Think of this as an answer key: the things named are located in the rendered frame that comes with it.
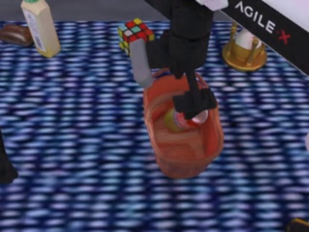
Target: red x logo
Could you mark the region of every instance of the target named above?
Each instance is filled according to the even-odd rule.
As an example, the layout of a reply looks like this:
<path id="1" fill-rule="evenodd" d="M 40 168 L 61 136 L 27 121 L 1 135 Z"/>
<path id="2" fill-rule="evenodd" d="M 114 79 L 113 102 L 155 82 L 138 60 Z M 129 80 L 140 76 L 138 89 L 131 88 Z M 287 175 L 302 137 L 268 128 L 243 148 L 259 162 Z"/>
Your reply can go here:
<path id="1" fill-rule="evenodd" d="M 291 37 L 289 34 L 285 34 L 284 30 L 281 30 L 281 36 L 278 38 L 279 40 L 283 40 L 284 44 L 288 44 L 288 39 Z"/>

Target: brown object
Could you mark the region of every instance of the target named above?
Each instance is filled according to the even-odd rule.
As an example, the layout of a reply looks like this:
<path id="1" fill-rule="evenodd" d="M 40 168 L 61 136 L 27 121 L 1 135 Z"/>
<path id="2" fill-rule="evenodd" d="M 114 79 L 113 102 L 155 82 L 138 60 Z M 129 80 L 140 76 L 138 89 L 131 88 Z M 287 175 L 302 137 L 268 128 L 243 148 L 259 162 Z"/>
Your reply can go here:
<path id="1" fill-rule="evenodd" d="M 208 88 L 196 73 L 199 88 Z M 164 123 L 164 114 L 173 107 L 172 97 L 189 90 L 186 78 L 176 80 L 165 75 L 155 80 L 144 91 L 144 120 L 149 133 L 156 162 L 170 178 L 190 178 L 198 175 L 221 153 L 224 133 L 220 124 L 218 106 L 209 110 L 206 122 L 197 129 L 170 132 Z"/>
<path id="2" fill-rule="evenodd" d="M 29 28 L 15 24 L 7 24 L 0 29 L 0 41 L 25 47 L 33 43 Z"/>

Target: red container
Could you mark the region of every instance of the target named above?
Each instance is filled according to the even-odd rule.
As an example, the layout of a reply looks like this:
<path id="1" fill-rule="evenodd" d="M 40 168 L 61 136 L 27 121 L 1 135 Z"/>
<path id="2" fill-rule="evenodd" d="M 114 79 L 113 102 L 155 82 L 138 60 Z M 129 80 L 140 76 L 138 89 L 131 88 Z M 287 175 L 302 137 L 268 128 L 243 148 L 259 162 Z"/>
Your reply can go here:
<path id="1" fill-rule="evenodd" d="M 153 74 L 157 77 L 166 70 Z M 200 88 L 208 88 L 196 73 Z M 144 90 L 144 120 L 154 149 L 156 162 L 170 178 L 190 178 L 200 174 L 221 153 L 224 134 L 219 119 L 218 106 L 208 111 L 207 120 L 200 127 L 181 132 L 170 132 L 164 115 L 174 107 L 172 97 L 189 90 L 185 77 L 175 79 L 171 74 L 154 81 Z"/>

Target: gold base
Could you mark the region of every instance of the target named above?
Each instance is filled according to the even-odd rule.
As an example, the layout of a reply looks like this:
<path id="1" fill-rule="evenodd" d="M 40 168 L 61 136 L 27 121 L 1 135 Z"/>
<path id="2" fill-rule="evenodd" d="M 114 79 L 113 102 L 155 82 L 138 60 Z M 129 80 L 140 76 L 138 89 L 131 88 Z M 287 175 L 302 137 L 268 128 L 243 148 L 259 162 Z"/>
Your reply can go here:
<path id="1" fill-rule="evenodd" d="M 253 59 L 252 64 L 246 65 L 246 61 L 237 58 L 233 52 L 230 53 L 228 56 L 228 49 L 229 43 L 227 43 L 224 48 L 222 49 L 222 56 L 226 63 L 231 66 L 232 68 L 236 69 L 237 71 L 241 72 L 253 72 L 261 67 L 263 67 L 267 60 L 267 53 L 266 51 L 260 52 L 257 56 Z"/>

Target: blue patterned cloth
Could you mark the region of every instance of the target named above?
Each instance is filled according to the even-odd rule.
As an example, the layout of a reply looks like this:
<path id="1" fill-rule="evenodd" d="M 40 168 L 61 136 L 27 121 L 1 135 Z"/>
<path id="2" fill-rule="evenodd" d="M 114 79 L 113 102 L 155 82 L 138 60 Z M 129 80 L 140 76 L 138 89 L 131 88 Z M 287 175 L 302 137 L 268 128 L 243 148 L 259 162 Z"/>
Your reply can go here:
<path id="1" fill-rule="evenodd" d="M 0 187 L 0 231 L 283 232 L 309 219 L 309 79 L 269 49 L 255 73 L 229 68 L 230 23 L 215 23 L 198 71 L 219 101 L 225 148 L 198 177 L 171 180 L 118 46 L 122 23 L 56 23 L 51 59 L 0 43 L 0 127 L 20 174 Z"/>

